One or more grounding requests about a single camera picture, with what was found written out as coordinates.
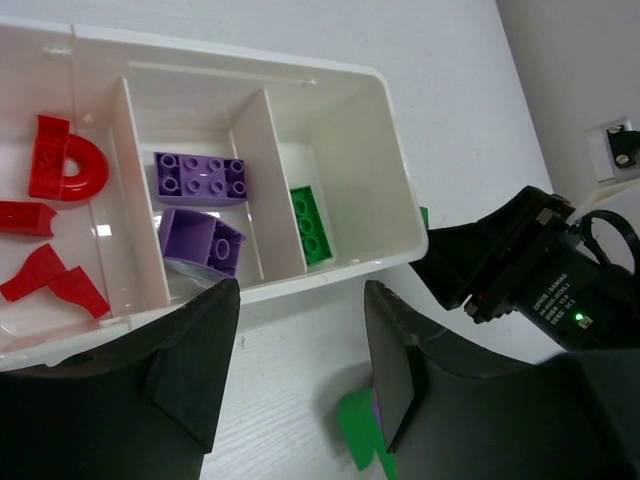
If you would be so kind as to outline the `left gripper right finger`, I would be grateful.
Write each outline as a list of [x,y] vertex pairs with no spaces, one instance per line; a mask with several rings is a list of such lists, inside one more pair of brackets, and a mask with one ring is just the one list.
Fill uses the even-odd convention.
[[402,479],[635,479],[639,354],[539,364],[477,345],[378,281],[364,288],[374,390]]

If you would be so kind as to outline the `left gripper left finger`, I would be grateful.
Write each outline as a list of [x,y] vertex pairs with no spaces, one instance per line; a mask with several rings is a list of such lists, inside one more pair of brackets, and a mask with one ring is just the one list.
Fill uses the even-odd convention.
[[60,364],[1,376],[5,479],[196,479],[212,451],[240,310],[223,280]]

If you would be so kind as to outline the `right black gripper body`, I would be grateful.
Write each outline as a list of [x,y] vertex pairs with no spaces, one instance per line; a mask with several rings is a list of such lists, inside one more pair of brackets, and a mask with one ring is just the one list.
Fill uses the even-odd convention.
[[430,229],[411,267],[446,310],[477,324],[517,311],[566,350],[639,345],[639,269],[611,261],[593,234],[601,220],[634,260],[639,237],[621,215],[596,209],[575,221],[568,200],[527,186],[481,220]]

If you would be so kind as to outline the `purple round flower lego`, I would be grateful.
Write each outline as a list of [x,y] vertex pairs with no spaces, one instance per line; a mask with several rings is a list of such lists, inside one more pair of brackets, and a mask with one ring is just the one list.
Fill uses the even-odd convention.
[[207,212],[168,208],[158,229],[165,263],[182,275],[216,282],[236,275],[246,239],[235,227]]

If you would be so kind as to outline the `red winged lego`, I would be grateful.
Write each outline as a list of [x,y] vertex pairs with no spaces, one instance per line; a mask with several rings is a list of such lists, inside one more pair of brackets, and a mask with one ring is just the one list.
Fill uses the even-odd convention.
[[1,295],[14,302],[43,287],[59,299],[84,308],[94,319],[111,311],[85,270],[80,266],[67,269],[50,244],[34,250],[21,269],[1,284]]

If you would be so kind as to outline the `green lego plate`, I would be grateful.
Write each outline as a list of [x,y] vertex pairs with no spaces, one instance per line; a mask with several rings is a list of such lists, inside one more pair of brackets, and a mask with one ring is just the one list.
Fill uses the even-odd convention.
[[298,233],[308,266],[333,257],[324,225],[310,186],[290,190]]

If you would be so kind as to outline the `red notched lego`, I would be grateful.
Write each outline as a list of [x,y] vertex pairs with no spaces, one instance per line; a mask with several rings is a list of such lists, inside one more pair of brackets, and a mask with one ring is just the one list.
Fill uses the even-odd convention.
[[53,237],[52,219],[57,212],[41,202],[1,200],[1,232]]

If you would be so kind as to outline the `purple studded lego brick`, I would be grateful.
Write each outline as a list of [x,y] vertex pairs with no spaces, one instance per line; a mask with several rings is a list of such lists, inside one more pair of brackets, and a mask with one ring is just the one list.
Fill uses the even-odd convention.
[[228,206],[248,200],[246,167],[241,159],[154,152],[153,160],[152,179],[161,203]]

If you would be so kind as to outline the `red arch lego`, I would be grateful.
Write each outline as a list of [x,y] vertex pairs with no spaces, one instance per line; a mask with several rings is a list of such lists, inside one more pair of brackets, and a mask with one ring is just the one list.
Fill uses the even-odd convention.
[[38,116],[28,182],[31,198],[89,200],[106,186],[109,173],[103,152],[91,141],[73,134],[68,120]]

